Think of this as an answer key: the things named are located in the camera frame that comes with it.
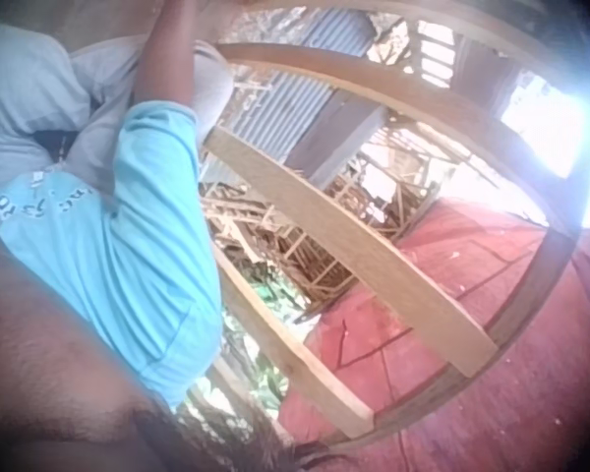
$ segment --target skin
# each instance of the skin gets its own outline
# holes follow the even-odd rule
[[[136,102],[189,104],[195,0],[167,0],[148,40]],[[162,408],[122,359],[0,241],[0,438],[7,470],[165,470],[131,414]]]

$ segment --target light blue t-shirt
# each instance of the light blue t-shirt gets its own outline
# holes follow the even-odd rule
[[[6,246],[170,405],[209,367],[222,332],[195,128],[187,107],[134,106],[118,138],[113,207],[58,170],[0,191]]]

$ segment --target red painted surface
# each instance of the red painted surface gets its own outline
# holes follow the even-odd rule
[[[542,228],[510,215],[439,202],[399,247],[484,325],[524,273],[543,236]],[[377,411],[442,366],[362,285],[322,316],[307,345]],[[279,421],[302,441],[333,431],[292,389]],[[589,429],[587,232],[541,312],[488,373],[401,434],[354,455],[367,471],[558,470]]]

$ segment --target man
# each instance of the man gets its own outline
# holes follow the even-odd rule
[[[323,449],[284,447],[260,416],[250,431],[182,425],[159,400],[182,400],[221,334],[197,145],[231,78],[195,49],[195,16],[195,0],[166,0],[135,74],[138,39],[71,56],[0,25],[0,470],[324,460],[307,465]],[[57,130],[79,135],[53,165],[35,134]]]

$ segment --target corrugated metal sheet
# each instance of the corrugated metal sheet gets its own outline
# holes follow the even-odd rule
[[[363,56],[372,46],[376,31],[366,13],[330,9],[321,12],[303,35],[302,45]],[[228,126],[236,135],[283,162],[301,140],[332,95],[328,85],[302,76],[275,73],[270,89],[256,105],[241,110]],[[209,159],[203,182],[232,183],[237,179],[218,160]]]

